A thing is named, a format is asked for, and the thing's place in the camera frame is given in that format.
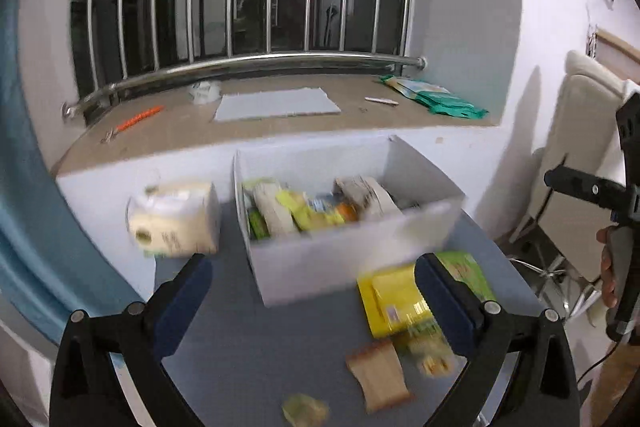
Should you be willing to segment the person's right hand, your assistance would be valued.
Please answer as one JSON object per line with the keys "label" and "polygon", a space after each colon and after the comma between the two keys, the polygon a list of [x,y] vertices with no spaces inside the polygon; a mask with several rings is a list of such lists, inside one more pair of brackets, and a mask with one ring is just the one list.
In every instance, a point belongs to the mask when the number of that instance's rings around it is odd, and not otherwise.
{"label": "person's right hand", "polygon": [[613,261],[611,253],[608,250],[608,236],[610,236],[613,230],[613,227],[607,227],[597,233],[597,241],[603,246],[600,264],[602,301],[608,309],[614,309],[617,306],[617,297],[615,295],[616,282],[613,271]]}

